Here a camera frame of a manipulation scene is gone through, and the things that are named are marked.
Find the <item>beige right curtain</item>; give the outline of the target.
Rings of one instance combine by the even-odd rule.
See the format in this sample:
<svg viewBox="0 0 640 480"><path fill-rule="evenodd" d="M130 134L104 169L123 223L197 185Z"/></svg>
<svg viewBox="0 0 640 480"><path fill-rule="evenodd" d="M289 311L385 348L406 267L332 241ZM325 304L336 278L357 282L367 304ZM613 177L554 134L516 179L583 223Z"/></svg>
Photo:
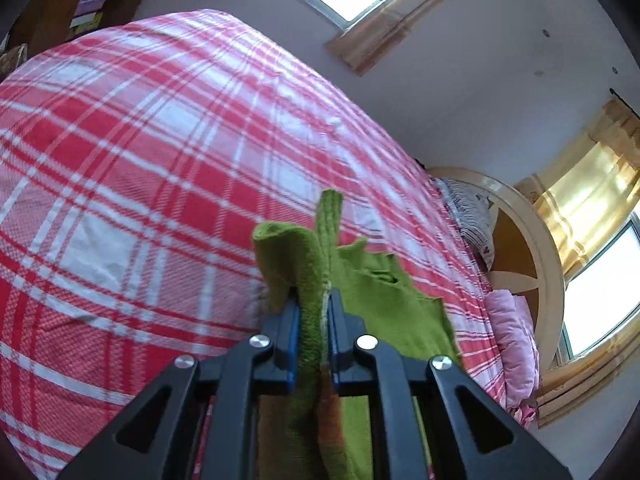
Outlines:
<svg viewBox="0 0 640 480"><path fill-rule="evenodd" d="M326 43L353 73L362 76L406 39L421 18L445 0L382 0L363 18Z"/></svg>

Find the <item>green striped knit sweater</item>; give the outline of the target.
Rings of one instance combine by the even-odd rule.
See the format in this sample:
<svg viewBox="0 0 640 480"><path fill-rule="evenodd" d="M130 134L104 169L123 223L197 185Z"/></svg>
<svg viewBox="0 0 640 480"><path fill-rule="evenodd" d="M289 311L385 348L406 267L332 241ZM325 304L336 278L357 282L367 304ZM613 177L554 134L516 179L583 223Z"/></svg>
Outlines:
<svg viewBox="0 0 640 480"><path fill-rule="evenodd" d="M342 206L325 190L313 228L270 221L253 232L269 312L282 312L292 289L299 301L296 385L259 404L262 479L372 478L369 402L333 385L332 364L350 359L341 344L369 333L408 358L461 358L444 303L420 292L395 255L369 252L365 238L340 244Z"/></svg>

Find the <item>yellow curtain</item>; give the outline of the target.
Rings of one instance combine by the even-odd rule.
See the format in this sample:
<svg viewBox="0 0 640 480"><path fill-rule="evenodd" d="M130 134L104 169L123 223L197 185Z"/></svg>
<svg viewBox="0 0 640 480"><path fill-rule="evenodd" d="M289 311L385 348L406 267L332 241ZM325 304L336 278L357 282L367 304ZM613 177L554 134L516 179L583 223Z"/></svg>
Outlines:
<svg viewBox="0 0 640 480"><path fill-rule="evenodd" d="M569 283L594 263L639 203L639 116L617 93L543 170L515 185L544 220ZM584 356L542 375L541 427L580 408L639 355L639 315Z"/></svg>

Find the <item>striped grey pillow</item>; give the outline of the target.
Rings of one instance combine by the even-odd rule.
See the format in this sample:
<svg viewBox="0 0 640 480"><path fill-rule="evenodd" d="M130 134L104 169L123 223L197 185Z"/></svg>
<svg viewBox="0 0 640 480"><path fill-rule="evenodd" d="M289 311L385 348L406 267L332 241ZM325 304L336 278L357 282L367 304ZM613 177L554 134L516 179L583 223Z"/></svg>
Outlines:
<svg viewBox="0 0 640 480"><path fill-rule="evenodd" d="M436 178L435 184L478 265L488 272L495 261L494 225L488 196L473 185L454 179Z"/></svg>

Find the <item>cream wooden headboard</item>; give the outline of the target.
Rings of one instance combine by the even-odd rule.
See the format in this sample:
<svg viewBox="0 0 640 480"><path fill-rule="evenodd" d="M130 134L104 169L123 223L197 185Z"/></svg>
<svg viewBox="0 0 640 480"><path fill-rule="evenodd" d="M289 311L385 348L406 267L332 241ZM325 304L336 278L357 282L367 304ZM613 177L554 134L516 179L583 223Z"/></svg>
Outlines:
<svg viewBox="0 0 640 480"><path fill-rule="evenodd" d="M488 280L494 289L507 289L526 298L540 368L548 370L560 341L565 282L558 251L544 220L524 195L486 174L456 167L433 167L427 172L467 184L488 197L496 248Z"/></svg>

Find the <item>pink quilt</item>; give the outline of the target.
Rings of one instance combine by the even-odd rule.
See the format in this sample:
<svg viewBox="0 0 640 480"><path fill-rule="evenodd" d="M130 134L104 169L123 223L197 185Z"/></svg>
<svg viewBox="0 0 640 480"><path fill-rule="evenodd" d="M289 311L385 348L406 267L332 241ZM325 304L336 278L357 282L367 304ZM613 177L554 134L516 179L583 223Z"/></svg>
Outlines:
<svg viewBox="0 0 640 480"><path fill-rule="evenodd" d="M497 289L484 299L502 359L506 410L525 428L536 419L534 394L539 387L540 359L534 323L524 296Z"/></svg>

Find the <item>side window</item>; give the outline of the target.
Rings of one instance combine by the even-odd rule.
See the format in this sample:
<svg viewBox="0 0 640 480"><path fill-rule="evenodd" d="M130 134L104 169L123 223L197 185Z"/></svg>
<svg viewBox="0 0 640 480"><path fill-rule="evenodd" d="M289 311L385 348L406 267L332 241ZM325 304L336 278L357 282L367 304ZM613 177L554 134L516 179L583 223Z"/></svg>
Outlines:
<svg viewBox="0 0 640 480"><path fill-rule="evenodd" d="M639 216L626 224L565 289L556 360L585 356L639 312Z"/></svg>

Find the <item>red white plaid bedsheet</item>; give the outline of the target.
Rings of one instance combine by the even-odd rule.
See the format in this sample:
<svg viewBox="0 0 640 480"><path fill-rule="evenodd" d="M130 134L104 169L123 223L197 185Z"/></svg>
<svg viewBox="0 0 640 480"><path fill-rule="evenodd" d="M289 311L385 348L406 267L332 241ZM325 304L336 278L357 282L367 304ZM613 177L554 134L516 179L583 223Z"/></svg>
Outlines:
<svg viewBox="0 0 640 480"><path fill-rule="evenodd" d="M340 89L234 16L102 29L1 85L1 428L52 479L175 356L256 330L260 222L394 254L498 402L484 273L436 183Z"/></svg>

